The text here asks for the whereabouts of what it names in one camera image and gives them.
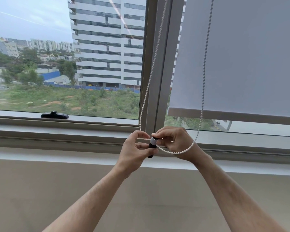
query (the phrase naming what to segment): high-rise building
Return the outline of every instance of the high-rise building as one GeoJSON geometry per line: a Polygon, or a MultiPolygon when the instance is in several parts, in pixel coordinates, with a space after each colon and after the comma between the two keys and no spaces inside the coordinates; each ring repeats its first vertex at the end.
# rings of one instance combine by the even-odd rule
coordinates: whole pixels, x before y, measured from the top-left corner
{"type": "Polygon", "coordinates": [[[78,81],[139,86],[146,0],[70,0],[68,7],[78,81]]]}
{"type": "Polygon", "coordinates": [[[52,40],[38,40],[38,39],[31,39],[32,47],[36,48],[37,50],[57,50],[57,43],[52,40]]]}

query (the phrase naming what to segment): left hand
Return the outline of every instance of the left hand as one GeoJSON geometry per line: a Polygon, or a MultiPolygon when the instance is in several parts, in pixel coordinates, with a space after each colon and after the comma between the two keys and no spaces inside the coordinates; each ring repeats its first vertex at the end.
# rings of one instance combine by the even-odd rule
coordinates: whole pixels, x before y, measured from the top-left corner
{"type": "Polygon", "coordinates": [[[148,148],[149,144],[135,143],[137,138],[150,138],[150,136],[139,130],[131,133],[125,140],[115,165],[117,169],[124,172],[126,177],[137,170],[148,156],[158,153],[158,149],[148,148]]]}

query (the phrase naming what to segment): tall white building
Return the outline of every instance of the tall white building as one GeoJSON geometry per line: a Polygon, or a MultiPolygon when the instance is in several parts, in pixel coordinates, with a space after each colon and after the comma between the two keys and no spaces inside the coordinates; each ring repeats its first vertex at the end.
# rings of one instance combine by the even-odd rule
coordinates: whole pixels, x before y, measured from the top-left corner
{"type": "Polygon", "coordinates": [[[70,0],[68,6],[80,84],[138,87],[146,0],[70,0]]]}

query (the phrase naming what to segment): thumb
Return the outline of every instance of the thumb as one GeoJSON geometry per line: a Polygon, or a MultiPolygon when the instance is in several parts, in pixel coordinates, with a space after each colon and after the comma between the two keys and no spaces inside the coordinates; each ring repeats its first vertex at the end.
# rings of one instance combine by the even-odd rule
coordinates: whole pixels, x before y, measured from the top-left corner
{"type": "Polygon", "coordinates": [[[141,150],[141,153],[145,158],[147,158],[148,156],[152,156],[152,155],[155,155],[158,153],[158,149],[157,148],[148,148],[148,149],[145,149],[145,150],[141,150]]]}

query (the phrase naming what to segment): wrist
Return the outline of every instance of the wrist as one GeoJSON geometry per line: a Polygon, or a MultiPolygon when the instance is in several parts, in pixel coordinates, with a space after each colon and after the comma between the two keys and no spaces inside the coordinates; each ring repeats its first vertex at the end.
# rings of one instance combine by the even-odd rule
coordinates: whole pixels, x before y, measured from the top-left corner
{"type": "Polygon", "coordinates": [[[112,171],[123,179],[126,179],[131,174],[128,172],[127,168],[118,163],[115,164],[115,166],[112,168],[112,171]]]}

